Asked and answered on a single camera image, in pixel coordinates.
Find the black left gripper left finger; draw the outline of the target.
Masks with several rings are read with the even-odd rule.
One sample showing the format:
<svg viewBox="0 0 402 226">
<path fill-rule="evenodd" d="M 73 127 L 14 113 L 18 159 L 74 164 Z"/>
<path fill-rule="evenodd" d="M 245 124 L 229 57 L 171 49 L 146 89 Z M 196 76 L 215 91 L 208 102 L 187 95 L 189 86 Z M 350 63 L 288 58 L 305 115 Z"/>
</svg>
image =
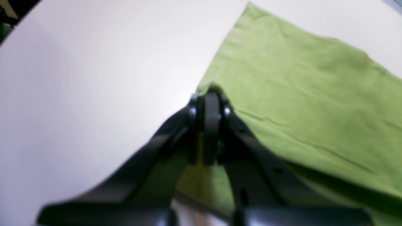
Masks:
<svg viewBox="0 0 402 226">
<path fill-rule="evenodd" d="M 39 226 L 177 226 L 176 184 L 198 159 L 199 96 L 103 182 L 69 201 L 43 207 Z"/>
</svg>

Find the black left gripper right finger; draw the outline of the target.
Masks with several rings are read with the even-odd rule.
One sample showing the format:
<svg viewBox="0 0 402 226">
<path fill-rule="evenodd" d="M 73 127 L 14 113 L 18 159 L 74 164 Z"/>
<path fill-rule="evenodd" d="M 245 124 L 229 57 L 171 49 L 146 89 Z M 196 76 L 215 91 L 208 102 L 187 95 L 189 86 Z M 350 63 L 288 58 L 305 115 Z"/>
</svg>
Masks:
<svg viewBox="0 0 402 226">
<path fill-rule="evenodd" d="M 219 91 L 204 96 L 204 163 L 224 166 L 233 226 L 372 226 L 366 209 L 342 207 L 300 180 L 234 113 Z"/>
</svg>

